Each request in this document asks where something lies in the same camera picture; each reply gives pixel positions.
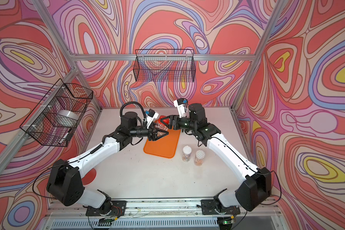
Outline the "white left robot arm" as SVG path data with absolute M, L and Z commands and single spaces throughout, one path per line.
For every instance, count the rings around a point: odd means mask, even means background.
M 111 202 L 103 192 L 86 188 L 83 177 L 94 167 L 113 154 L 122 151 L 132 143 L 133 138 L 147 137 L 150 141 L 168 135 L 168 131 L 154 126 L 159 114 L 150 109 L 144 114 L 144 121 L 135 112 L 120 116 L 120 125 L 111 134 L 105 135 L 98 145 L 85 153 L 69 160 L 58 160 L 51 168 L 46 190 L 64 206 L 82 204 L 95 209 L 110 209 Z

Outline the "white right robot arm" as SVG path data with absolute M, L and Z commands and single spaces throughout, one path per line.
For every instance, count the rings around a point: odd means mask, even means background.
M 221 130 L 208 122 L 202 104 L 189 105 L 187 117 L 184 113 L 185 106 L 178 105 L 177 109 L 179 115 L 169 115 L 161 118 L 160 122 L 168 129 L 190 131 L 226 163 L 239 182 L 234 190 L 224 189 L 214 196 L 218 208 L 241 206 L 250 212 L 271 196 L 271 172 L 267 168 L 258 168 L 241 155 Z

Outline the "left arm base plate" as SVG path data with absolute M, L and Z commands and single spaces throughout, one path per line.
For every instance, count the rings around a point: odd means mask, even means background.
M 127 202 L 125 200 L 106 201 L 100 208 L 88 207 L 87 217 L 120 217 L 125 214 Z

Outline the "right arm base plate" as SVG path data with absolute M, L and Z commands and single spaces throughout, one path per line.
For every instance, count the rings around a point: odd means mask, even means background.
M 241 214 L 239 206 L 224 207 L 216 199 L 202 199 L 197 205 L 201 209 L 203 215 L 232 215 Z

